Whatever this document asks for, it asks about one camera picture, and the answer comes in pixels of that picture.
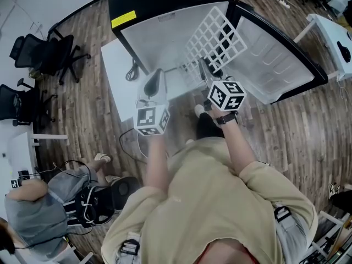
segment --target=hair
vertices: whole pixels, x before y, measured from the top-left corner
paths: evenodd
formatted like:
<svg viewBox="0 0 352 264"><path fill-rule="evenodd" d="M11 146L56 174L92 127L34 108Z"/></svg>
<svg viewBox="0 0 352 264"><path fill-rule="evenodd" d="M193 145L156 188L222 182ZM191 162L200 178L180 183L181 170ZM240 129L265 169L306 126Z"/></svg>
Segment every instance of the hair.
<svg viewBox="0 0 352 264"><path fill-rule="evenodd" d="M12 241L11 235L0 223L0 251L7 250L10 254L15 254L15 244Z"/></svg>

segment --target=chair base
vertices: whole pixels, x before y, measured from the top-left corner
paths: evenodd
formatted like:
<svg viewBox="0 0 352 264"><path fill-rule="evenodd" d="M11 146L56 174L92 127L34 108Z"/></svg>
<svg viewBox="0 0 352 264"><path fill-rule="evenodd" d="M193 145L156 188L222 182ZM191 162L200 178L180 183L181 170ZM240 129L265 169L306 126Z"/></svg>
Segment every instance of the chair base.
<svg viewBox="0 0 352 264"><path fill-rule="evenodd" d="M55 122L55 118L50 117L49 115L49 110L46 108L46 106L48 105L48 103L51 102L52 98L57 98L58 95L56 94L52 94L50 95L50 97L46 100L44 100L44 94L48 93L47 90L43 90L42 91L42 95L40 97L40 104L39 104L39 108L38 108L38 125L40 129L44 128L44 125L42 125L42 117L46 117L50 120L50 122Z"/></svg>
<svg viewBox="0 0 352 264"><path fill-rule="evenodd" d="M79 46L77 46L77 45L73 48L73 50L72 50L72 52L71 52L71 54L70 54L70 57L69 57L69 59L68 59L68 61L67 61L67 64L65 65L65 67L62 69L62 71L61 71L61 73L60 73L60 79L59 79L59 84L60 84L60 85L63 85L63 84L64 84L64 81L63 81L63 80L64 80L65 74L66 74L66 72L67 72L67 69L69 69L70 72L72 73L72 76L73 76L75 82L76 82L76 83L79 82L79 78L76 76L76 73L75 73L75 71L74 71L74 69L73 69L73 64L74 64L74 62L78 61L79 59L82 59L82 58L85 58L85 57L86 57L87 59L90 59L90 58L91 58L90 54L83 54L83 55L80 55L80 56L75 57L75 56L74 56L75 52L76 52L76 51L79 51L79 50L81 50L81 48L80 48Z"/></svg>

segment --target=shoe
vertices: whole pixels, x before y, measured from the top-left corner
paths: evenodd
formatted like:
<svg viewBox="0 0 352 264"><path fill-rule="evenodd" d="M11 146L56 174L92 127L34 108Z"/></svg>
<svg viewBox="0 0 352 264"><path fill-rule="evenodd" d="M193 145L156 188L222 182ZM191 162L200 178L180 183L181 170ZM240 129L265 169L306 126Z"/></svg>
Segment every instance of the shoe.
<svg viewBox="0 0 352 264"><path fill-rule="evenodd" d="M186 145L192 144L193 142L194 142L193 139L188 139L188 140L186 141Z"/></svg>
<svg viewBox="0 0 352 264"><path fill-rule="evenodd" d="M106 162L110 162L111 158L108 155L105 155L104 153L97 153L94 160L95 161L105 160Z"/></svg>
<svg viewBox="0 0 352 264"><path fill-rule="evenodd" d="M111 183L112 181L117 181L117 180L119 180L119 179L121 179L121 177L112 176L112 175L107 175L107 176L105 176L105 180L106 180L106 182L108 182L108 183Z"/></svg>
<svg viewBox="0 0 352 264"><path fill-rule="evenodd" d="M329 199L331 199L331 197L336 194L335 185L336 183L330 184L329 186Z"/></svg>
<svg viewBox="0 0 352 264"><path fill-rule="evenodd" d="M199 118L199 116L203 113L203 112L206 112L204 107L201 105L201 104L197 104L195 107L194 107L194 112L196 114L196 116Z"/></svg>

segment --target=beige shirt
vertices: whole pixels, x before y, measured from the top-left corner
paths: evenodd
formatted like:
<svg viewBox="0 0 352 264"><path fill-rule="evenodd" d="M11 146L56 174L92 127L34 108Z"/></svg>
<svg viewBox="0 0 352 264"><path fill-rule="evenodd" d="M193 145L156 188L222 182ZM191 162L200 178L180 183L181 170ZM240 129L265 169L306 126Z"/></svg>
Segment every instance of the beige shirt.
<svg viewBox="0 0 352 264"><path fill-rule="evenodd" d="M141 234L142 264L192 264L216 239L240 241L259 263L284 263L276 235L273 203L288 206L317 229L313 204L280 172L253 162L233 174L226 142L194 142L169 162L174 175L168 195L144 187L129 197L102 246L106 264L115 264L128 232Z"/></svg>

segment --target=hand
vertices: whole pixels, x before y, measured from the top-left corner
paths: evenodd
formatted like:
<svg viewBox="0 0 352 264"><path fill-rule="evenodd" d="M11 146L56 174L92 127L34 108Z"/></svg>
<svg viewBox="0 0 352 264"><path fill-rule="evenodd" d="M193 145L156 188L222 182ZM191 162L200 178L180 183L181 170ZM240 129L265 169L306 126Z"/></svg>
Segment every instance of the hand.
<svg viewBox="0 0 352 264"><path fill-rule="evenodd" d="M230 112L222 112L220 111L216 106L214 106L213 104L211 105L211 109L213 110L213 114L214 114L214 117L215 118L218 118L218 117L224 117L226 116L227 114L229 114Z"/></svg>

